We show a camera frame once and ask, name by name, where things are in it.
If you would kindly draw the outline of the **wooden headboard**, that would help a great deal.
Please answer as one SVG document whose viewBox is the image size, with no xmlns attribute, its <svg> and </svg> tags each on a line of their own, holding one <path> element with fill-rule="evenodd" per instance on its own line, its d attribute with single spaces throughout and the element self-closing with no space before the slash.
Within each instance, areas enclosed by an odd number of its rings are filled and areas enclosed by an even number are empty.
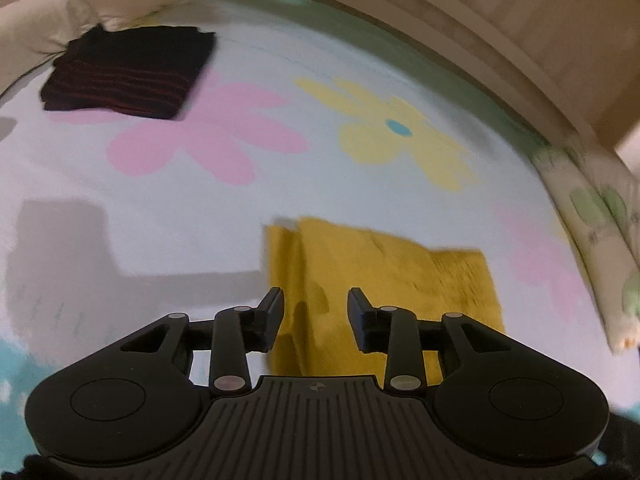
<svg viewBox="0 0 640 480">
<path fill-rule="evenodd" d="M 639 0 L 331 0 L 423 44 L 548 140 L 639 125 Z"/>
</svg>

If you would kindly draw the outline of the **mustard yellow knit sweater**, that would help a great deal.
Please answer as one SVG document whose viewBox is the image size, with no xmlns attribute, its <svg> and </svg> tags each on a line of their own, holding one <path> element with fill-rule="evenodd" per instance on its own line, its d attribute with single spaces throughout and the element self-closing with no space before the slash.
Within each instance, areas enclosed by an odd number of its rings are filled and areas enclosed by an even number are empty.
<svg viewBox="0 0 640 480">
<path fill-rule="evenodd" d="M 283 376 L 373 375 L 381 353 L 362 353 L 347 294 L 360 288 L 375 307 L 400 307 L 420 320 L 461 312 L 498 332 L 502 311 L 484 255 L 427 249 L 392 234 L 303 218 L 266 229 L 270 284 L 284 292 L 284 318 L 269 367 Z"/>
</svg>

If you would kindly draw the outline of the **grey white pillow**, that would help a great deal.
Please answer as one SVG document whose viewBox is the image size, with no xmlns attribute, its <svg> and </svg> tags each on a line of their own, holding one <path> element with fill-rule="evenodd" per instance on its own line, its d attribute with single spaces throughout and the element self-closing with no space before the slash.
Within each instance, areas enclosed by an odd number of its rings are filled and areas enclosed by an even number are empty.
<svg viewBox="0 0 640 480">
<path fill-rule="evenodd" d="M 16 0 L 1 8 L 1 93 L 99 23 L 82 0 Z"/>
</svg>

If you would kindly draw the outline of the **folded dark maroon garment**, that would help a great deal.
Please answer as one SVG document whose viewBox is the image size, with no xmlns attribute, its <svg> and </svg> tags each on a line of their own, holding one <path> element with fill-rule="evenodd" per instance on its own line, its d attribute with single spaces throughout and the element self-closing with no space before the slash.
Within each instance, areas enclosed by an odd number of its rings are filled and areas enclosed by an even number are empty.
<svg viewBox="0 0 640 480">
<path fill-rule="evenodd" d="M 176 118 L 217 45 L 194 26 L 146 26 L 109 32 L 96 25 L 71 41 L 40 90 L 50 112 L 112 110 Z"/>
</svg>

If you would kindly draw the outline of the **floral white folded duvet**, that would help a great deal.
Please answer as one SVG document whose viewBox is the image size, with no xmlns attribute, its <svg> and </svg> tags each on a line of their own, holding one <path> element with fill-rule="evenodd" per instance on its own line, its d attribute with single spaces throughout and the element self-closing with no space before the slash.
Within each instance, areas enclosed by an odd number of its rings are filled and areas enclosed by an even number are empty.
<svg viewBox="0 0 640 480">
<path fill-rule="evenodd" d="M 584 153 L 547 146 L 533 164 L 574 240 L 614 353 L 639 345 L 639 255 L 630 247 L 630 208 L 598 183 Z"/>
</svg>

